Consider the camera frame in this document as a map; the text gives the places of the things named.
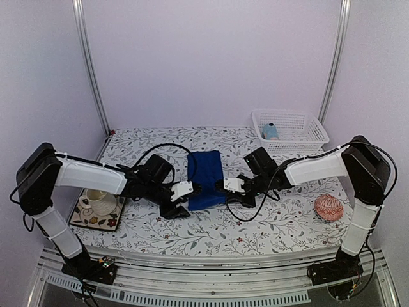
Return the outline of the dark blue towel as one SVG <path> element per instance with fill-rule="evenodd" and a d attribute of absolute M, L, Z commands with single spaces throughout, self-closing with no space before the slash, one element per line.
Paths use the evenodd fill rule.
<path fill-rule="evenodd" d="M 224 178 L 220 152 L 192 152 L 187 157 L 188 178 L 201 186 L 201 192 L 189 198 L 190 211 L 204 210 L 226 201 L 226 195 L 219 192 L 215 184 Z"/>

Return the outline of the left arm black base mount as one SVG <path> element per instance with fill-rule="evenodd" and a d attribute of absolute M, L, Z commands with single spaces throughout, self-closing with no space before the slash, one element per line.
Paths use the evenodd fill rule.
<path fill-rule="evenodd" d="M 67 258 L 62 255 L 64 264 L 62 273 L 76 277 L 80 281 L 94 281 L 105 285 L 113 285 L 118 266 L 116 259 L 103 256 L 98 260 L 91 259 L 87 250 L 82 250 L 77 256 Z"/>

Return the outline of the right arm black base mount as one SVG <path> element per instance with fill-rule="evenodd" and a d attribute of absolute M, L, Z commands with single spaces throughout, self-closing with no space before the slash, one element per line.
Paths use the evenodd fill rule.
<path fill-rule="evenodd" d="M 321 285 L 352 278 L 363 272 L 359 256 L 351 256 L 339 248 L 334 260 L 310 265 L 307 268 L 307 277 L 313 285 Z"/>

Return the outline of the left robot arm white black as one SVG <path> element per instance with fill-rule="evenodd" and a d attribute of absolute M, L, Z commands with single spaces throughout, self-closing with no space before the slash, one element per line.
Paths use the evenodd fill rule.
<path fill-rule="evenodd" d="M 50 143 L 42 143 L 18 169 L 9 199 L 33 218 L 70 260 L 70 267 L 80 277 L 88 278 L 95 272 L 95 264 L 83 254 L 80 239 L 55 208 L 55 189 L 88 189 L 131 200 L 145 199 L 159 206 L 163 218 L 185 217 L 188 212 L 180 203 L 187 201 L 196 188 L 191 180 L 166 182 L 172 172 L 173 166 L 156 154 L 131 167 L 111 166 L 68 155 Z"/>

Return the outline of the light blue orange dotted towel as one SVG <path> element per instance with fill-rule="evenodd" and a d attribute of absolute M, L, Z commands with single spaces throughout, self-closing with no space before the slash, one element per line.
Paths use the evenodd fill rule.
<path fill-rule="evenodd" d="M 276 126 L 273 123 L 268 123 L 263 126 L 262 133 L 263 139 L 265 140 L 279 140 Z"/>

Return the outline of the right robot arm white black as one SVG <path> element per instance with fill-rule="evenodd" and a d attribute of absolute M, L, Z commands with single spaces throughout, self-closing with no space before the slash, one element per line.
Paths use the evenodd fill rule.
<path fill-rule="evenodd" d="M 398 168 L 392 156 L 358 135 L 332 150 L 280 164 L 263 148 L 245 156 L 245 161 L 254 176 L 236 179 L 233 190 L 241 196 L 281 191 L 328 178 L 338 178 L 348 185 L 353 195 L 353 214 L 340 247 L 344 255 L 331 263 L 330 273 L 337 279 L 351 273 L 355 268 L 353 256 L 360 253 L 373 232 L 380 210 L 396 186 Z"/>

